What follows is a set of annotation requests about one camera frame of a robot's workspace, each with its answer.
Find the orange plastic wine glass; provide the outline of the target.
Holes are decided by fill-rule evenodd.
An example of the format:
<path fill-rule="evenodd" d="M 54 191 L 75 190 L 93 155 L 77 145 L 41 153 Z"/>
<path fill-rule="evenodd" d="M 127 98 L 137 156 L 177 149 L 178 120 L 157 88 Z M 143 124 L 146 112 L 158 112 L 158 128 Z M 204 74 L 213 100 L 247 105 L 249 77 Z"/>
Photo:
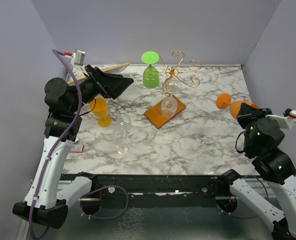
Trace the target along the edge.
<path fill-rule="evenodd" d="M 220 94 L 216 100 L 216 107 L 221 110 L 229 108 L 230 114 L 234 119 L 237 119 L 237 115 L 240 111 L 241 104 L 247 104 L 256 109 L 259 108 L 258 105 L 245 100 L 238 100 L 238 101 L 232 102 L 232 96 L 229 93 Z"/>

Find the green plastic wine glass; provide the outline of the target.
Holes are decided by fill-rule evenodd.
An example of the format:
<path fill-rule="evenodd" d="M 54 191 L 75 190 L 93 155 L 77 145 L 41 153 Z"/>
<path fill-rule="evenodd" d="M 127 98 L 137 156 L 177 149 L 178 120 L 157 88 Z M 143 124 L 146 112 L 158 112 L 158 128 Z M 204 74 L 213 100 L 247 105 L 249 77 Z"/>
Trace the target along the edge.
<path fill-rule="evenodd" d="M 159 72 L 153 66 L 158 62 L 159 55 L 154 51 L 146 51 L 142 54 L 141 60 L 148 65 L 143 72 L 143 84 L 148 89 L 154 89 L 160 83 Z"/>

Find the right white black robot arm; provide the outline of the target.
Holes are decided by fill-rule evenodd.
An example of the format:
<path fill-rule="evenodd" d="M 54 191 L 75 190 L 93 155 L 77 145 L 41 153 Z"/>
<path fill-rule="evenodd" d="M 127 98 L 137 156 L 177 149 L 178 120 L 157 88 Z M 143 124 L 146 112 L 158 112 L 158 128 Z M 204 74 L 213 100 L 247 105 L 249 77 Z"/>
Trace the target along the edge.
<path fill-rule="evenodd" d="M 231 169 L 220 176 L 218 192 L 243 201 L 268 227 L 275 240 L 296 240 L 296 168 L 291 158 L 279 149 L 285 137 L 283 129 L 296 124 L 296 110 L 283 116 L 269 108 L 257 108 L 243 102 L 234 112 L 244 130 L 242 153 L 252 160 L 255 170 L 274 192 L 280 208 L 253 190 L 245 179 Z"/>

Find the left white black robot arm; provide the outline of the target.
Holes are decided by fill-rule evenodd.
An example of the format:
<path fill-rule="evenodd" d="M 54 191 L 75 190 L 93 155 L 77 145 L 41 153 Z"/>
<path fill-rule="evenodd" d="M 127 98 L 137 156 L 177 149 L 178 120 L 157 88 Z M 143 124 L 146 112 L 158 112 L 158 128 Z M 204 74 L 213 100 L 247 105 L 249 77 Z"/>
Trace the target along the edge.
<path fill-rule="evenodd" d="M 22 202 L 13 207 L 13 214 L 48 228 L 59 229 L 69 208 L 82 196 L 93 197 L 98 184 L 88 173 L 79 173 L 72 183 L 58 190 L 63 166 L 77 137 L 82 118 L 80 110 L 97 95 L 118 98 L 134 80 L 120 74 L 103 72 L 87 65 L 88 76 L 79 85 L 68 85 L 59 77 L 50 79 L 44 88 L 44 101 L 49 107 L 45 123 L 43 152 L 31 188 Z"/>

